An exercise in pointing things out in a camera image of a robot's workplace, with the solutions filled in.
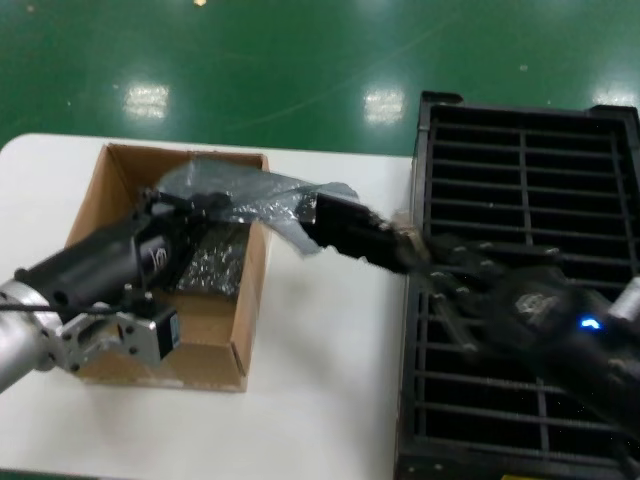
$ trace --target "green epoxy floor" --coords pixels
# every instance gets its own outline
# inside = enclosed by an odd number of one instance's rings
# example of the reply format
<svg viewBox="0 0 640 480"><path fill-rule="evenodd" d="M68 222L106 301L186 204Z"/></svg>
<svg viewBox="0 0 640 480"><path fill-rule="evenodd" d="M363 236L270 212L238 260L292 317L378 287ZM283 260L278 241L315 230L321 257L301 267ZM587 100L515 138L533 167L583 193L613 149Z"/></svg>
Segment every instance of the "green epoxy floor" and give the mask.
<svg viewBox="0 0 640 480"><path fill-rule="evenodd" d="M637 104L638 19L632 0L5 0L0 145L51 132L410 155L424 89Z"/></svg>

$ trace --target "clear plastic wrap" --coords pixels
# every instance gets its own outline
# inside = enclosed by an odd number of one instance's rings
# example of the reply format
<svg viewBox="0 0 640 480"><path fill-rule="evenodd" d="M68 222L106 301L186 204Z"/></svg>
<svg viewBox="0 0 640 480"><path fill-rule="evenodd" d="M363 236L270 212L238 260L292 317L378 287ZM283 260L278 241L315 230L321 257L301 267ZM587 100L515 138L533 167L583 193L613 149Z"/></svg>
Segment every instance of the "clear plastic wrap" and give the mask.
<svg viewBox="0 0 640 480"><path fill-rule="evenodd" d="M315 185L204 156L196 156L184 167L169 172L157 188L185 199L210 193L224 193L230 197L228 207L210 215L221 224L202 242L177 286L183 291L229 296L237 294L249 224L261 222L284 237L302 255L311 255L320 248L305 233L300 222L314 221L314 194L358 199L356 192L343 183ZM241 241L239 227L243 224L246 224L247 236Z"/></svg>

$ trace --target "black crate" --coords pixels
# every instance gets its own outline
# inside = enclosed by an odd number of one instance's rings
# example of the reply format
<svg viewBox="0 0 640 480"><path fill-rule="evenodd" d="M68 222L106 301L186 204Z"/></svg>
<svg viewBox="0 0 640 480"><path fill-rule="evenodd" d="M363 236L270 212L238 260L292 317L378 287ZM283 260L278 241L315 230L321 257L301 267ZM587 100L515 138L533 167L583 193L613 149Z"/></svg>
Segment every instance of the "black crate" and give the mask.
<svg viewBox="0 0 640 480"><path fill-rule="evenodd" d="M559 247L568 277L614 299L639 266L638 124L628 107L506 110L424 93L414 221L426 235ZM413 281L404 345L397 478L623 478L612 427L511 359L465 362Z"/></svg>

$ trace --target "cardboard box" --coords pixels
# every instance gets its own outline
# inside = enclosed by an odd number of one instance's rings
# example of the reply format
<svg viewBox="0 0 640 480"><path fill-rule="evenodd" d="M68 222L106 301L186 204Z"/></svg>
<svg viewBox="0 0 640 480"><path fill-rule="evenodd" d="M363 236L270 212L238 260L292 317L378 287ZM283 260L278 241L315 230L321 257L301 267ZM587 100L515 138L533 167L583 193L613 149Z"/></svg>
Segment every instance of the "cardboard box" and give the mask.
<svg viewBox="0 0 640 480"><path fill-rule="evenodd" d="M268 170L266 157L224 152L185 152L106 145L74 222L67 245L130 213L143 187L153 187L194 153ZM268 232L251 226L237 301L215 295L163 295L178 310L181 344L150 368L133 358L107 352L81 369L89 381L244 391L264 281Z"/></svg>

